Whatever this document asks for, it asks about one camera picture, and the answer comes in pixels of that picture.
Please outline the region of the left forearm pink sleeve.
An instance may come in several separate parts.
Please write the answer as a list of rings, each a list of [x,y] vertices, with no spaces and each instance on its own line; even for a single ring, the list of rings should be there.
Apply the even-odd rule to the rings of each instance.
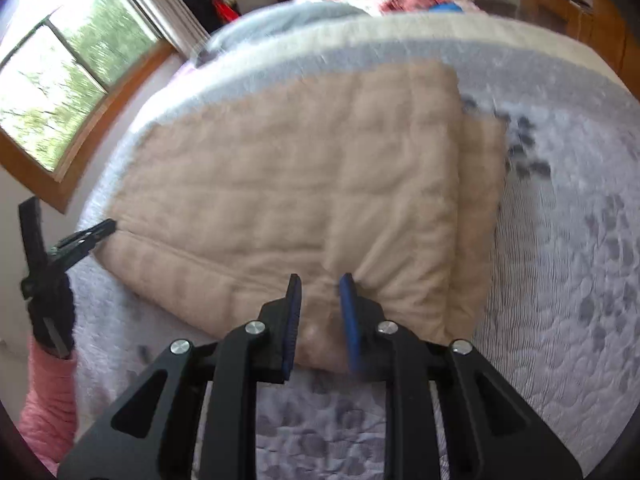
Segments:
[[[60,359],[29,339],[28,393],[18,431],[55,477],[74,445],[78,428],[76,370],[75,353]]]

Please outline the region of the left hand black glove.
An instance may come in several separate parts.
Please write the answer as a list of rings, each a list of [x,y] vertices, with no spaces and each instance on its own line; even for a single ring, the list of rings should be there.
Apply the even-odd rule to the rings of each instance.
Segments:
[[[74,294],[66,274],[52,287],[28,300],[27,311],[32,336],[51,356],[68,360],[75,348],[76,322]]]

